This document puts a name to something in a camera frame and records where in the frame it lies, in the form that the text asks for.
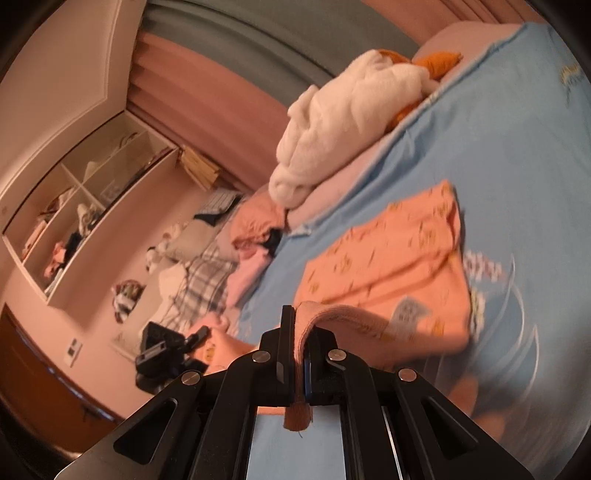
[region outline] gray curtain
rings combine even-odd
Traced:
[[[204,55],[283,105],[355,57],[418,45],[359,0],[148,0],[142,28]]]

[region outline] blue blanket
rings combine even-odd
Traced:
[[[591,419],[591,86],[550,27],[526,25],[426,103],[336,208],[282,240],[240,337],[277,325],[306,262],[346,230],[449,179],[474,340],[413,366],[444,393],[475,374],[475,413],[503,414],[501,444],[554,478]],[[345,478],[335,408],[316,408],[301,437],[281,421],[257,420],[250,478]]]

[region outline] electrical outlet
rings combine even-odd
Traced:
[[[74,365],[74,361],[76,361],[76,358],[78,358],[81,348],[82,342],[74,338],[68,347],[68,350],[66,350],[66,354],[64,355],[64,362],[68,367]]]

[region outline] wooden door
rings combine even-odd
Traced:
[[[88,450],[121,421],[72,384],[6,307],[0,313],[0,395],[25,428],[68,452]]]

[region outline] silver bolt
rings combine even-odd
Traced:
[[[192,370],[190,372],[183,373],[183,376],[181,377],[181,382],[183,382],[185,385],[194,385],[199,382],[199,380],[201,380],[201,375],[199,375],[198,372],[194,372]]]
[[[271,354],[269,352],[265,352],[264,350],[257,350],[252,354],[252,361],[256,362],[257,364],[263,364],[268,362],[271,359]]]
[[[417,373],[411,368],[403,368],[398,372],[398,376],[403,382],[414,382],[417,379]]]
[[[347,358],[347,353],[340,348],[335,348],[329,352],[329,360],[333,362],[340,362]]]

